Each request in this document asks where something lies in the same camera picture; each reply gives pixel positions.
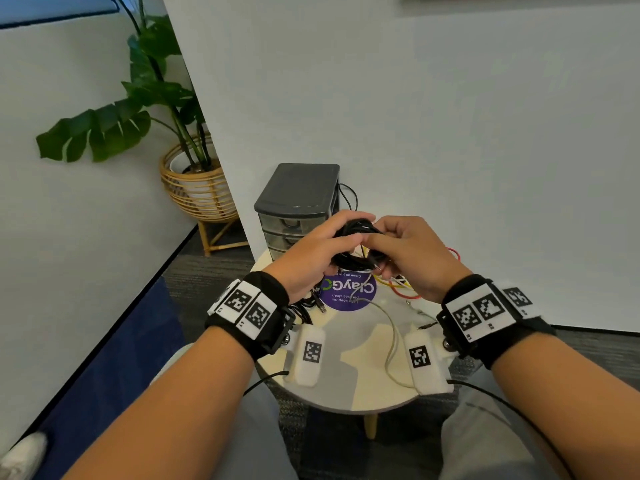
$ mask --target white shoe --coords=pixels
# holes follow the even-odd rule
[[[34,433],[23,438],[0,459],[0,480],[31,480],[47,451],[47,437]]]

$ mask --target gray wall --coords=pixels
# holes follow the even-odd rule
[[[254,255],[277,163],[339,163],[551,322],[640,331],[640,4],[556,1],[164,0]]]
[[[35,137],[124,96],[120,14],[0,31],[0,453],[194,226],[165,195],[153,128],[103,164],[41,161]]]

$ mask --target forearm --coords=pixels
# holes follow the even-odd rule
[[[637,475],[638,391],[539,333],[507,350],[492,372],[508,400],[545,432],[580,480]]]
[[[231,336],[209,328],[110,425],[64,480],[210,478],[253,370]]]

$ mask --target person's left hand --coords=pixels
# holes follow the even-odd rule
[[[324,275],[338,272],[336,266],[331,264],[333,256],[352,251],[362,243],[362,234],[333,237],[338,229],[354,219],[374,221],[376,217],[368,212],[341,210],[295,243],[284,256],[263,269],[284,286],[290,303],[304,298]]]

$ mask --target purple sticker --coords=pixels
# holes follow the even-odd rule
[[[356,301],[356,298],[366,298],[373,300],[376,295],[377,284],[370,274],[357,273],[355,271],[343,271],[335,276],[325,276],[320,285],[320,299],[326,306],[338,310],[339,312],[354,312],[364,308],[369,303],[364,300]],[[349,301],[349,297],[354,290],[354,301]]]

